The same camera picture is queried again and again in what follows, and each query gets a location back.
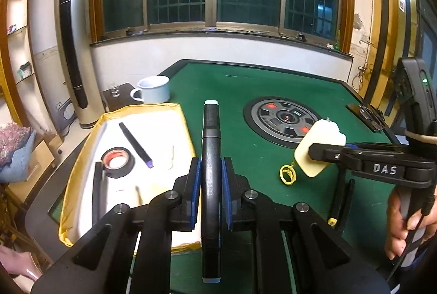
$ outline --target blue cloth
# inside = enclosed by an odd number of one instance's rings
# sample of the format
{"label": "blue cloth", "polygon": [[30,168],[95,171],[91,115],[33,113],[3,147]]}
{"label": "blue cloth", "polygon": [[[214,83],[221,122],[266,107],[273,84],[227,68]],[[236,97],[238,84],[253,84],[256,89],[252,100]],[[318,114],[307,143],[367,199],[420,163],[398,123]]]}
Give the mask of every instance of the blue cloth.
{"label": "blue cloth", "polygon": [[0,171],[0,183],[13,183],[27,180],[29,176],[27,167],[32,154],[35,135],[36,131],[34,130],[26,144],[14,152],[11,164],[4,166]]}

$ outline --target roll of tape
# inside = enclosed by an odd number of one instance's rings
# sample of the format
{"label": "roll of tape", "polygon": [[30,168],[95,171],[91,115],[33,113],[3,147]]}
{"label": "roll of tape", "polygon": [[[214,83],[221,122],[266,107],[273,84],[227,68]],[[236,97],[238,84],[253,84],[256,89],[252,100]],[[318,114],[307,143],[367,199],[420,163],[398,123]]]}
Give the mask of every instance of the roll of tape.
{"label": "roll of tape", "polygon": [[[119,158],[114,165],[111,162],[115,158]],[[135,158],[130,151],[124,147],[114,147],[109,149],[102,155],[102,164],[105,174],[110,178],[121,178],[129,174],[135,165]]]}

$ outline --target yellow key ring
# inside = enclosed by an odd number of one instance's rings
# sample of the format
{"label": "yellow key ring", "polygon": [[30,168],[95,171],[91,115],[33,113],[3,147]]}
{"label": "yellow key ring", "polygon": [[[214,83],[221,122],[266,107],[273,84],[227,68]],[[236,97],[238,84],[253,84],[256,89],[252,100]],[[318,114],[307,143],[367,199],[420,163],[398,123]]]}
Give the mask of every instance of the yellow key ring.
{"label": "yellow key ring", "polygon": [[[291,163],[291,165],[283,165],[279,170],[279,176],[280,179],[287,185],[290,186],[296,181],[296,171],[294,171],[293,166],[295,165],[294,161]],[[290,180],[287,181],[284,178],[284,174],[286,174]]]}

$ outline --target window sill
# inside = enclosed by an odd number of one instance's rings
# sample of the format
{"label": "window sill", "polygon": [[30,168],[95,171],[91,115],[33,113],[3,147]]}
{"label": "window sill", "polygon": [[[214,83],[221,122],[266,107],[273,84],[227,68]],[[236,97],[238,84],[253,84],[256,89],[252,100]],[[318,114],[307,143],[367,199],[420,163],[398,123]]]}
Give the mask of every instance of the window sill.
{"label": "window sill", "polygon": [[353,60],[353,56],[342,51],[329,49],[326,45],[315,44],[310,41],[300,41],[294,37],[287,37],[278,35],[278,33],[273,32],[255,32],[247,29],[226,29],[217,27],[205,27],[205,28],[190,28],[176,30],[160,30],[160,31],[144,31],[142,34],[134,34],[130,36],[113,37],[106,40],[101,40],[90,44],[91,47],[99,47],[110,44],[117,44],[122,42],[128,42],[132,40],[143,40],[143,39],[157,39],[165,37],[189,37],[189,36],[210,36],[210,37],[228,37],[228,38],[244,38],[252,40],[264,40],[267,42],[277,43],[277,44],[287,44],[299,46],[304,49],[317,50],[323,53],[338,56],[346,60]]}

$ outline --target human hand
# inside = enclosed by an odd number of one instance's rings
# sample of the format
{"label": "human hand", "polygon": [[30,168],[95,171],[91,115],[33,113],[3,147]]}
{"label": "human hand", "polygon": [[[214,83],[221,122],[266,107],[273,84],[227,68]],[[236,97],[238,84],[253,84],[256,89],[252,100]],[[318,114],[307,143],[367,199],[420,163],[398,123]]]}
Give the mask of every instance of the human hand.
{"label": "human hand", "polygon": [[[405,239],[408,235],[408,230],[414,230],[420,220],[421,212],[418,210],[414,213],[407,222],[402,219],[401,215],[401,199],[397,191],[397,187],[393,188],[392,193],[388,197],[387,206],[387,237],[385,239],[385,254],[392,260],[395,256],[401,256],[405,249]],[[434,236],[437,230],[437,205],[434,204],[429,215],[423,218],[419,228],[424,228],[425,242]]]}

